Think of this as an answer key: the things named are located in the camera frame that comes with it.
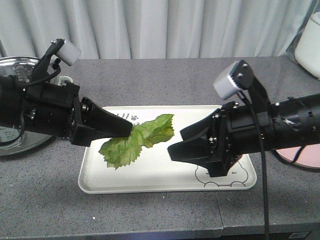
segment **bolt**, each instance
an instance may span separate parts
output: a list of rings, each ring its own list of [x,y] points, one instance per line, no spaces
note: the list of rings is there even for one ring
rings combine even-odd
[[[89,107],[82,103],[81,110],[82,110],[82,112],[88,112],[89,111]]]
[[[239,107],[239,103],[238,103],[238,102],[235,102],[232,108],[233,108],[233,109],[237,109],[238,107]]]

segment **green lettuce leaf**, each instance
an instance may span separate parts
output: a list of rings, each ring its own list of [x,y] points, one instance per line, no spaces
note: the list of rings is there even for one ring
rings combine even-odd
[[[99,153],[104,156],[107,167],[115,169],[130,165],[142,151],[154,144],[166,142],[174,136],[173,114],[162,114],[152,121],[134,125],[128,137],[115,137],[105,142]]]

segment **plastic tray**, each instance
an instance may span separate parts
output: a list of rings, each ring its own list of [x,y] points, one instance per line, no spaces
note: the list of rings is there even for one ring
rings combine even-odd
[[[133,124],[155,119],[161,114],[174,114],[174,136],[152,148],[142,147],[138,159],[128,166],[107,168],[98,153],[108,138],[92,141],[84,153],[78,178],[79,187],[88,194],[245,190],[257,180],[255,169],[247,154],[230,169],[227,176],[210,178],[200,166],[171,161],[167,147],[182,140],[180,130],[211,114],[218,105],[193,106],[119,106],[105,107]]]

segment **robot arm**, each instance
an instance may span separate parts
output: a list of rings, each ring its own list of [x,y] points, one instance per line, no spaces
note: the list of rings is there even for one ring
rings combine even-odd
[[[60,73],[60,59],[71,66],[81,51],[72,43],[57,39],[34,67],[31,79],[0,76],[0,126],[69,139],[71,144],[90,146],[100,138],[127,137],[132,124],[97,106],[89,98],[79,100],[78,85],[50,81]],[[48,74],[51,57],[55,72]]]
[[[182,129],[183,141],[168,148],[173,161],[202,166],[210,177],[226,176],[239,155],[261,151],[256,121],[266,151],[320,143],[320,94],[270,104],[243,60],[223,71],[213,86],[224,100],[248,90],[251,103],[229,102]]]

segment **white curtain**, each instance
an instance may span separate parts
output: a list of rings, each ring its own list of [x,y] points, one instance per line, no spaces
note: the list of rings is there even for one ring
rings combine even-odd
[[[83,59],[280,56],[312,2],[0,0],[0,51],[41,57],[63,38]]]

